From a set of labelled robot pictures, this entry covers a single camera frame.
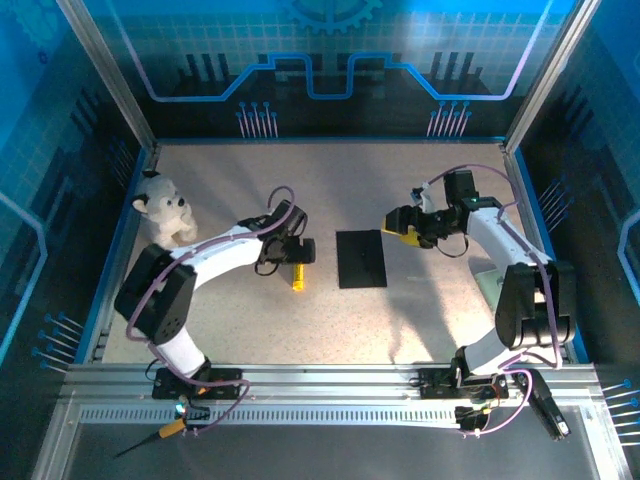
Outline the black envelope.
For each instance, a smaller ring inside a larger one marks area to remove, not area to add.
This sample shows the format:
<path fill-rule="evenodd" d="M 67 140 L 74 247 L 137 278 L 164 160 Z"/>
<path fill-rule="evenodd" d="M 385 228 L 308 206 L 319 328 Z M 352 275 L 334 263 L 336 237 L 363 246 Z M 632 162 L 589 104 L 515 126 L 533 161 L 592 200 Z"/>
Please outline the black envelope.
<path fill-rule="evenodd" d="M 340 289 L 386 288 L 387 274 L 381 231 L 337 231 Z"/>

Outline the grey white plush dog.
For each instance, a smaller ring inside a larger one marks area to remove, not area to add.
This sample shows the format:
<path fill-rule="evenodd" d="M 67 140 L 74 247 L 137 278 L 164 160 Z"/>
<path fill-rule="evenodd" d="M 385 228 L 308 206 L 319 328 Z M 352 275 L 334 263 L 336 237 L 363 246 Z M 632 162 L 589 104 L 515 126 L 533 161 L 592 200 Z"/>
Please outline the grey white plush dog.
<path fill-rule="evenodd" d="M 150 240 L 165 249 L 193 242 L 198 226 L 189 202 L 174 182 L 156 170 L 143 170 L 131 206 L 142 217 Z"/>

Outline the black handheld device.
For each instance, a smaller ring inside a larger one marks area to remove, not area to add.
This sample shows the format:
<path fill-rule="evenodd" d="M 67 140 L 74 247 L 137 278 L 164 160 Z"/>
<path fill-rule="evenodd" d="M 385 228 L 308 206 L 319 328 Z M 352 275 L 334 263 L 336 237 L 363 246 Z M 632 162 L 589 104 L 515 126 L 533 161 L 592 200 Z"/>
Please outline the black handheld device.
<path fill-rule="evenodd" d="M 514 376 L 514 381 L 523 394 L 529 393 L 528 404 L 554 441 L 561 441 L 571 434 L 570 427 L 556 404 L 551 390 L 538 370 L 527 369 Z"/>

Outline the aluminium side rail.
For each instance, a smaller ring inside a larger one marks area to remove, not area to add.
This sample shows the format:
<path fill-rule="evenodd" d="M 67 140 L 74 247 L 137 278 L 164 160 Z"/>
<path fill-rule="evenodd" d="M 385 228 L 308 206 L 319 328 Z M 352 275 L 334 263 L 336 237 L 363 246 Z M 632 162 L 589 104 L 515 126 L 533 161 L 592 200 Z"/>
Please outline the aluminium side rail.
<path fill-rule="evenodd" d="M 514 191 L 519 198 L 517 210 L 525 236 L 539 250 L 546 253 L 552 260 L 555 260 L 556 254 L 551 245 L 549 233 L 526 165 L 520 159 L 518 153 L 509 154 L 505 149 L 502 150 L 502 153 L 507 176 L 514 183 Z"/>
<path fill-rule="evenodd" d="M 75 355 L 74 362 L 77 364 L 103 361 L 115 317 L 113 302 L 119 282 L 126 273 L 138 231 L 139 220 L 132 212 L 130 202 L 135 195 L 142 171 L 154 169 L 158 162 L 157 157 L 156 147 L 151 150 L 141 148 L 133 172 L 125 181 L 124 196 L 117 209 L 117 222 L 109 231 L 111 236 L 107 254 Z"/>

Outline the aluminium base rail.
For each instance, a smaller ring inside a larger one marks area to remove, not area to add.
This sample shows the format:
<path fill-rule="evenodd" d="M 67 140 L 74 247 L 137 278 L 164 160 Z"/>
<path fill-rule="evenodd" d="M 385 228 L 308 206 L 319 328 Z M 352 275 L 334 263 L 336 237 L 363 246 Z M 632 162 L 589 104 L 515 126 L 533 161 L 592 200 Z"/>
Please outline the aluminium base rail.
<path fill-rule="evenodd" d="M 248 400 L 265 404 L 397 404 L 417 400 L 414 365 L 241 365 L 250 382 Z M 597 373 L 589 364 L 569 364 L 561 370 L 536 365 L 560 404 L 603 395 Z M 85 403 L 116 403 L 151 399 L 156 365 L 90 364 L 68 370 L 58 398 Z"/>

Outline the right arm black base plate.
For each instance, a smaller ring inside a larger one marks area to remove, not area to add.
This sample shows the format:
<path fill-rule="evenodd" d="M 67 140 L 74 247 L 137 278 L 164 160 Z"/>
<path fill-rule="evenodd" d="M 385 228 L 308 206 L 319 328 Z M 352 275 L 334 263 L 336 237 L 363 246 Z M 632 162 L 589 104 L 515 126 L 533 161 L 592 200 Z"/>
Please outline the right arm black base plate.
<path fill-rule="evenodd" d="M 409 380 L 423 400 L 506 400 L 504 375 L 464 376 L 459 368 L 421 368 Z"/>

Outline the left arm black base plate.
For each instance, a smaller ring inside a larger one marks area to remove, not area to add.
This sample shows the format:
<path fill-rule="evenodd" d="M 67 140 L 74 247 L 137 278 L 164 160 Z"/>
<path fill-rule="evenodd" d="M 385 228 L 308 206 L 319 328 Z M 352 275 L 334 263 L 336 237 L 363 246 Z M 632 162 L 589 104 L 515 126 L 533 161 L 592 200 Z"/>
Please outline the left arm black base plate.
<path fill-rule="evenodd" d="M 239 368 L 205 368 L 195 379 L 203 382 L 220 382 L 239 380 L 243 371 Z M 186 396 L 191 400 L 236 400 L 240 395 L 240 386 L 226 385 L 216 388 L 206 388 L 185 383 L 175 376 L 168 368 L 161 368 L 156 372 L 152 398 L 157 400 L 177 400 Z"/>

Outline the aluminium frame post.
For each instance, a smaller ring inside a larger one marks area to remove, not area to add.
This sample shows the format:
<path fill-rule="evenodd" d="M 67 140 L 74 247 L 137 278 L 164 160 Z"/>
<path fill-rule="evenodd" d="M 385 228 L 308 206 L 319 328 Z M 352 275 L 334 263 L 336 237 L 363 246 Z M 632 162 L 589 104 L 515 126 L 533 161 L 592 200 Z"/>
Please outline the aluminium frame post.
<path fill-rule="evenodd" d="M 140 145 L 153 151 L 156 138 L 83 0 L 55 0 Z"/>
<path fill-rule="evenodd" d="M 602 0 L 576 0 L 570 15 L 547 55 L 533 86 L 518 110 L 504 142 L 504 152 L 513 155 L 529 131 L 544 102 L 568 65 Z"/>

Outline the yellow handled screwdriver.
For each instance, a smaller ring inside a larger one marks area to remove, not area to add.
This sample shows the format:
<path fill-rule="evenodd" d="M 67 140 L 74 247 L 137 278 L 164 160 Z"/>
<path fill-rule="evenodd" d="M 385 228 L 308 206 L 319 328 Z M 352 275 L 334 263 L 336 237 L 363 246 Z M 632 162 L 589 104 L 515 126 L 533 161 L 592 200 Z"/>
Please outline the yellow handled screwdriver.
<path fill-rule="evenodd" d="M 119 458 L 124 456 L 125 454 L 127 454 L 128 452 L 141 447 L 143 445 L 147 445 L 147 444 L 151 444 L 153 442 L 162 440 L 162 439 L 166 439 L 170 436 L 173 436 L 177 433 L 182 432 L 186 427 L 186 420 L 183 418 L 180 418 L 178 420 L 175 420 L 174 422 L 167 424 L 163 427 L 161 427 L 158 431 L 150 434 L 149 436 L 145 437 L 144 439 L 142 439 L 141 441 L 139 441 L 138 443 L 132 445 L 131 447 L 126 448 L 125 450 L 115 454 L 113 456 L 113 458 Z"/>

